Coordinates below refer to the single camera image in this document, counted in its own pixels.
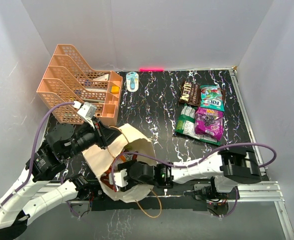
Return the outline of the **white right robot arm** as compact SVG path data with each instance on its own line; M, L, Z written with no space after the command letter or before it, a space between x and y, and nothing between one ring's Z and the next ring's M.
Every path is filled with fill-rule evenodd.
M119 163L108 178L116 192L125 192L142 184L171 189L175 184L209 179L211 185L202 193L217 199L230 193L238 184L257 184L262 180L255 152L243 146L227 147L204 160L178 164L149 165L133 159Z

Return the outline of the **brown Kettle chips bag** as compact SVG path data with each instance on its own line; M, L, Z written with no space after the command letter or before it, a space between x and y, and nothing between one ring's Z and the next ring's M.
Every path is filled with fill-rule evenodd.
M180 88L180 104L198 107L201 103L201 88L198 83L184 80Z

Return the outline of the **teal Fox's mint candy bag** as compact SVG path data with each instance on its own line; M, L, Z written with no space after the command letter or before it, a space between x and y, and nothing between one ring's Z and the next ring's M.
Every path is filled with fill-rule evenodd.
M224 107L224 93L220 87L214 85L202 85L200 87L200 107L216 110L220 112L225 111Z

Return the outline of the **beige paper bag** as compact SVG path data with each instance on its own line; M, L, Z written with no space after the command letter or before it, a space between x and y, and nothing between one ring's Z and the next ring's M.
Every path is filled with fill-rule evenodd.
M101 149L100 147L93 145L82 153L88 166L96 176L104 194L110 197L113 201L138 203L146 198L149 193L154 193L153 188L156 186L155 183L153 183L153 185L138 184L127 191L115 192L106 186L100 179L103 173L108 170L112 161L123 155L122 151L124 150L128 150L133 154L135 154L135 151L138 151L137 161L144 162L153 167L157 165L155 151L151 140L128 123L122 125L118 130L120 130L121 135L106 149ZM141 211L150 218L157 218L160 216L160 214L154 216L149 215L144 209L141 209Z

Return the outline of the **purple blackcurrant candy bag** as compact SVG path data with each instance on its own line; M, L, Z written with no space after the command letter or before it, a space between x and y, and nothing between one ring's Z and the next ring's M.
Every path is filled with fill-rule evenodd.
M195 112L195 133L207 134L221 140L224 132L224 114L222 111L199 107Z

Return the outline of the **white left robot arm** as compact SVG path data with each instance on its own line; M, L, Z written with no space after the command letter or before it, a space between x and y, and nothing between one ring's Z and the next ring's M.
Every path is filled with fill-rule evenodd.
M56 125L0 199L0 240L16 239L33 220L64 202L86 199L93 184L81 174L68 178L50 192L34 196L66 168L66 160L91 146L105 150L120 135L118 129L105 126L97 118L93 125L85 122L78 129L68 123Z

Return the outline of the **green snack bag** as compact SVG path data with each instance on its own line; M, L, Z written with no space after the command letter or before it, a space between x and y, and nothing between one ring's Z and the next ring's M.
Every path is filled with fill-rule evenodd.
M195 113L197 108L184 104L176 122L175 132L192 139L219 146L220 141L206 133L195 132Z

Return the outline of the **red Doritos chips bag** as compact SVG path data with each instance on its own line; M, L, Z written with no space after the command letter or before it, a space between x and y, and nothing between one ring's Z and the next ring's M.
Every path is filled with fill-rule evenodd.
M109 166L108 170L106 170L102 176L100 177L100 180L108 186L110 189L112 189L114 192L119 192L120 187L115 185L113 173L118 172L117 166L122 163L126 163L129 161L136 161L137 160L137 153L138 151L135 151L134 154L130 153L128 150L123 150L121 153L123 153L121 156L116 157L111 165Z

